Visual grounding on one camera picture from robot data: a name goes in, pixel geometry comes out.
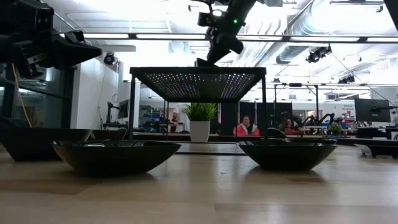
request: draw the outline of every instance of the computer monitor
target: computer monitor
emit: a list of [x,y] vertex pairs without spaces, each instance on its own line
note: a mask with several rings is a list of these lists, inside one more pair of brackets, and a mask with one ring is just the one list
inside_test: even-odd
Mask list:
[[119,103],[119,119],[129,117],[129,100],[124,100]]
[[391,122],[387,100],[355,99],[356,121]]

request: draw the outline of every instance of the white pot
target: white pot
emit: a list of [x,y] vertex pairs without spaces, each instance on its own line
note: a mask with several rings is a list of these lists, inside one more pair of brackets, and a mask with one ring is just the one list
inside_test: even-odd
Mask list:
[[207,142],[210,133],[210,121],[191,121],[191,142]]

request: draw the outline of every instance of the yellow cable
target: yellow cable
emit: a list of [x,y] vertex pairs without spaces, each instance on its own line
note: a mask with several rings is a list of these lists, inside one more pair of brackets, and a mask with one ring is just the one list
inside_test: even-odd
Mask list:
[[29,117],[28,117],[28,115],[27,115],[27,113],[26,113],[24,100],[22,99],[22,94],[19,92],[18,77],[17,77],[17,73],[15,72],[15,66],[14,66],[14,64],[12,64],[12,72],[14,73],[15,84],[16,84],[17,89],[18,89],[19,99],[20,99],[20,101],[21,101],[22,108],[24,109],[24,113],[25,113],[26,120],[27,120],[27,122],[29,123],[29,127],[31,128],[31,127],[32,127],[32,123],[30,122],[30,119],[29,119]]

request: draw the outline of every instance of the potted plant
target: potted plant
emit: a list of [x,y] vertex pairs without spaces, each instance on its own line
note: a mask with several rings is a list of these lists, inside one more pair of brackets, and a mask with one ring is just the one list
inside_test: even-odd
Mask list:
[[192,103],[183,110],[190,120],[192,142],[207,142],[210,133],[210,121],[216,116],[215,103]]
[[334,122],[331,125],[329,125],[328,131],[332,135],[337,135],[340,134],[341,130],[343,130],[340,126],[340,124]]

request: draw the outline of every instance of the green plant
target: green plant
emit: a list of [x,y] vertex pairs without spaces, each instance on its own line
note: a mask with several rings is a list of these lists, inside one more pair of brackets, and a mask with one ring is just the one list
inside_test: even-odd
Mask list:
[[183,110],[190,121],[211,121],[217,113],[215,103],[192,103]]
[[329,125],[328,130],[333,134],[339,134],[343,129],[341,128],[340,124],[334,122],[331,125]]

